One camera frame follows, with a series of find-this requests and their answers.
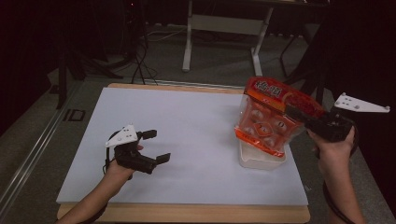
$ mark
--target white table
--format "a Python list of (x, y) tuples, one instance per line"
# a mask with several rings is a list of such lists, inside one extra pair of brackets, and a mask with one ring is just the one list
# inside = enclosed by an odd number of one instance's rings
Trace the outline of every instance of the white table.
[(238, 163), (240, 90), (112, 84), (104, 88), (57, 202), (58, 217), (103, 176), (105, 142), (133, 122), (156, 129), (142, 154), (171, 159), (152, 175), (136, 172), (98, 221), (305, 223), (308, 201), (294, 159), (274, 171)]
[(262, 67), (260, 65), (259, 52), (262, 47), (262, 41), (264, 40), (265, 33), (267, 31), (272, 13), (275, 7), (325, 7), (328, 4), (325, 0), (323, 3), (309, 3), (303, 0), (247, 0), (247, 1), (229, 1), (237, 3), (250, 3), (257, 5), (268, 6), (268, 9), (263, 12), (262, 20), (249, 20), (240, 18), (227, 18), (218, 17), (211, 15), (198, 15), (192, 13), (192, 2), (189, 0), (189, 15), (187, 18), (187, 41), (186, 48), (184, 50), (184, 59), (182, 70), (184, 72), (190, 71), (191, 63), (191, 32), (192, 30), (206, 30), (214, 32), (226, 32), (242, 35), (256, 35), (258, 37), (257, 44), (251, 51), (251, 58), (254, 66), (255, 76), (262, 76)]

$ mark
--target white mount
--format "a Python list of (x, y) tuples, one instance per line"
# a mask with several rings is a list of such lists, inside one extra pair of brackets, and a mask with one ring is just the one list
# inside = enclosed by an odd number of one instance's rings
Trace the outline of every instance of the white mount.
[(114, 147), (134, 141), (137, 141), (136, 131), (134, 130), (134, 125), (129, 124), (108, 140), (106, 147)]
[(374, 105), (363, 100), (347, 96), (346, 93), (343, 93), (338, 97), (334, 106), (355, 112), (388, 113), (390, 111), (389, 106)]

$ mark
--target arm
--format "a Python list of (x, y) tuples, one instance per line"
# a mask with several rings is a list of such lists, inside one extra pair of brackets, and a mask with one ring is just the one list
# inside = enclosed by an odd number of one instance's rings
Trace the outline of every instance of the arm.
[(56, 223), (80, 223), (94, 216), (120, 191), (133, 173), (134, 170), (119, 166), (116, 161), (112, 161), (96, 188)]
[[(353, 148), (355, 129), (352, 128), (343, 142), (330, 143), (308, 130), (320, 152), (318, 168), (323, 174), (327, 189), (338, 209), (354, 223), (366, 223), (352, 186), (349, 157)], [(345, 223), (331, 209), (330, 223)]]

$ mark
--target orange container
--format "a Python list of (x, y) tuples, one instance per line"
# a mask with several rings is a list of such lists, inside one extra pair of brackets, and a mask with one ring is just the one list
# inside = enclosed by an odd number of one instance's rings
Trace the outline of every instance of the orange container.
[(236, 137), (273, 156), (283, 157), (285, 146), (304, 124), (285, 114), (287, 105), (318, 118), (324, 109), (310, 96), (270, 77), (252, 77), (245, 87)]

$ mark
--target controller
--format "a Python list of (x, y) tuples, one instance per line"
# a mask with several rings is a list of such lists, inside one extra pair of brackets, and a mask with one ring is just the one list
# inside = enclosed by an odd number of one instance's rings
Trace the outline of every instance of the controller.
[(156, 130), (146, 132), (136, 132), (134, 125), (130, 124), (120, 131), (113, 133), (106, 142), (106, 165), (110, 164), (109, 149), (114, 147), (114, 160), (117, 164), (125, 168), (133, 169), (151, 175), (152, 171), (159, 164), (170, 160), (170, 153), (152, 159), (142, 155), (137, 146), (141, 139), (146, 140), (157, 136)]

